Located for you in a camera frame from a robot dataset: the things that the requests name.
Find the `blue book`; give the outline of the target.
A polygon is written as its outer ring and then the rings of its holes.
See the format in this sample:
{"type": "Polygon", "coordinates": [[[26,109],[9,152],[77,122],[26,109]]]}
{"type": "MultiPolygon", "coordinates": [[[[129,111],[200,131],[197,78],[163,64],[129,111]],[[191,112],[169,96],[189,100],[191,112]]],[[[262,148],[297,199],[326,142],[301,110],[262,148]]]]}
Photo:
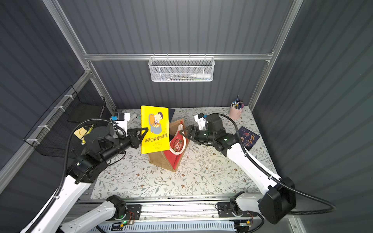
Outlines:
{"type": "Polygon", "coordinates": [[[169,108],[169,122],[172,121],[174,113],[175,113],[175,109],[169,108]]]}

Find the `jute canvas Christmas bag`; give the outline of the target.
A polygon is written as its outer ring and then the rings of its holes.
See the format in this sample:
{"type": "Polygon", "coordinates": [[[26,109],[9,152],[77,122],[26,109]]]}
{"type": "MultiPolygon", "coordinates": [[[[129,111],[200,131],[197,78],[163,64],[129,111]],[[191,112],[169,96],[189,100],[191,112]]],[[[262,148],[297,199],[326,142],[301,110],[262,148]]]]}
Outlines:
{"type": "Polygon", "coordinates": [[[189,140],[180,134],[185,129],[184,119],[170,123],[170,148],[149,154],[150,163],[160,168],[176,172],[186,152],[189,140]]]}

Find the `yellow cartoon book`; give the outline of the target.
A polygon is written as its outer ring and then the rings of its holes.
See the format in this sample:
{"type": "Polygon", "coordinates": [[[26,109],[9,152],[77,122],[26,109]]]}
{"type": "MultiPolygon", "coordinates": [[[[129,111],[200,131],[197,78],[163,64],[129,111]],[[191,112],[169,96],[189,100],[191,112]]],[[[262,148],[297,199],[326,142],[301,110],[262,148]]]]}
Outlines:
{"type": "Polygon", "coordinates": [[[169,150],[169,109],[142,105],[140,113],[141,127],[148,129],[142,141],[141,153],[149,154],[169,150]]]}

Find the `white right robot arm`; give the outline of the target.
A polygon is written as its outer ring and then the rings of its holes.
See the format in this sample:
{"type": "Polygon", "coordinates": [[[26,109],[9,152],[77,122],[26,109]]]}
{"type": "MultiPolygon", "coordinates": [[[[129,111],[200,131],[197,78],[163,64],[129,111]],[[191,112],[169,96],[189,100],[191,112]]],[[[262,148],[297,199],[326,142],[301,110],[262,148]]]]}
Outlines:
{"type": "Polygon", "coordinates": [[[197,126],[189,125],[180,134],[199,145],[212,146],[225,157],[236,163],[256,184],[258,195],[241,192],[230,199],[230,210],[234,216],[245,212],[260,213],[269,223],[277,224],[296,206],[296,198],[286,188],[274,181],[280,176],[261,164],[245,147],[238,134],[226,132],[222,114],[198,114],[197,126]]]}

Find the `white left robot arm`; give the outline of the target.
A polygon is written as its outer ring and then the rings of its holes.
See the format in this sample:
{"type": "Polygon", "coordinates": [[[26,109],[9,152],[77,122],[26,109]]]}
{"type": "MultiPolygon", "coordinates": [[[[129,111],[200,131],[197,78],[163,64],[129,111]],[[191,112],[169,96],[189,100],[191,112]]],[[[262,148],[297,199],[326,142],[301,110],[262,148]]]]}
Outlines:
{"type": "Polygon", "coordinates": [[[108,161],[128,148],[137,149],[148,128],[129,129],[122,138],[113,138],[113,127],[101,126],[84,136],[85,149],[70,165],[64,165],[59,187],[35,218],[22,230],[24,233],[54,233],[78,198],[108,167],[108,161]]]}

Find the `dark portrait book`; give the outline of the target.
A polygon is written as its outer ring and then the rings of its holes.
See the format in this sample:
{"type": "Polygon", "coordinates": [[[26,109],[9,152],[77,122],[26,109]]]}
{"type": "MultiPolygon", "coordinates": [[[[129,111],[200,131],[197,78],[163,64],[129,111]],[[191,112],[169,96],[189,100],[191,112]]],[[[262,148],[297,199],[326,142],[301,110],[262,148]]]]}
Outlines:
{"type": "Polygon", "coordinates": [[[249,129],[245,127],[239,128],[239,136],[245,148],[247,149],[247,151],[250,151],[250,149],[260,139],[259,135],[257,135],[256,133],[253,133],[252,131],[250,131],[249,129]]]}

